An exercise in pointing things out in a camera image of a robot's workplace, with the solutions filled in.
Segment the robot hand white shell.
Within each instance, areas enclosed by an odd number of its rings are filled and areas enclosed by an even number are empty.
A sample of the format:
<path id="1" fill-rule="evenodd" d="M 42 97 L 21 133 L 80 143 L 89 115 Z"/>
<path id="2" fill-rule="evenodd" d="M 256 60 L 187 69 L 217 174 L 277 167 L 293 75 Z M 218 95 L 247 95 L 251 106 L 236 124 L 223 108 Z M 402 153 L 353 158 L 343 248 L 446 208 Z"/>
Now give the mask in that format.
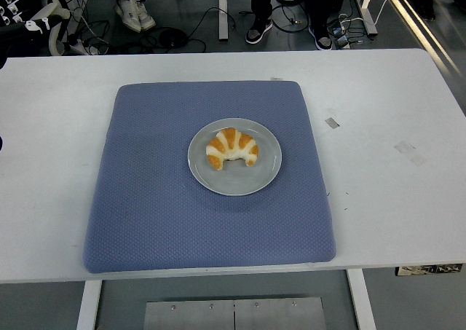
<path id="1" fill-rule="evenodd" d="M 70 18 L 58 0 L 1 0 L 1 66 L 10 47 L 35 39 L 49 39 L 49 50 L 57 55 L 61 23 Z"/>

